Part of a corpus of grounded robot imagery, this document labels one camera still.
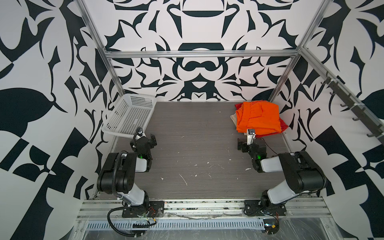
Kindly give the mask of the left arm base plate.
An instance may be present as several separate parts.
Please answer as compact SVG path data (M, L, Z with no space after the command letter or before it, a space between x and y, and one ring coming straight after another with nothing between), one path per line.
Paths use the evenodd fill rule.
M135 218L145 216L148 218L156 218L164 213L164 201L149 201L140 206L125 207L123 209L123 218Z

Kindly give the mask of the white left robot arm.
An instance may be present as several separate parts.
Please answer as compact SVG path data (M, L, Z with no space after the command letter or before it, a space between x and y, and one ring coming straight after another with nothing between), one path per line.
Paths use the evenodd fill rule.
M97 180L97 189L113 195L131 210L142 214L150 208L150 202L147 192L135 184L135 175L151 169L151 149L157 145L157 140L153 134L147 138L140 133L130 144L132 153L121 151L108 154Z

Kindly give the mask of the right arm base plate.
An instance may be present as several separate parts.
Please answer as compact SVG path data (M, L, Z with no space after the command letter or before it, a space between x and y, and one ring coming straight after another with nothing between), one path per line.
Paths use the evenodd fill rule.
M243 213L246 216L285 216L287 209L285 204L272 204L269 200L245 200Z

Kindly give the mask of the beige shorts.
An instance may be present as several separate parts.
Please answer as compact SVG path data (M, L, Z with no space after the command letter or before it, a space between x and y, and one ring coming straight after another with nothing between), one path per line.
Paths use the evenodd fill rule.
M232 122L234 123L234 125L236 126L237 125L237 115L236 114L233 114L230 116L230 119L232 120Z

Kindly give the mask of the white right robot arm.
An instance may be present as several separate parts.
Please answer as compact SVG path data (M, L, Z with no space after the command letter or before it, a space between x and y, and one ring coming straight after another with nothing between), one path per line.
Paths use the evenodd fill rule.
M313 194L326 188L328 180L323 170L306 151L280 153L267 157L267 144L261 138L242 141L237 148L248 153L253 168L258 173L282 172L285 179L277 186L265 190L259 200L246 200L244 214L247 216L283 214L285 204L302 194Z

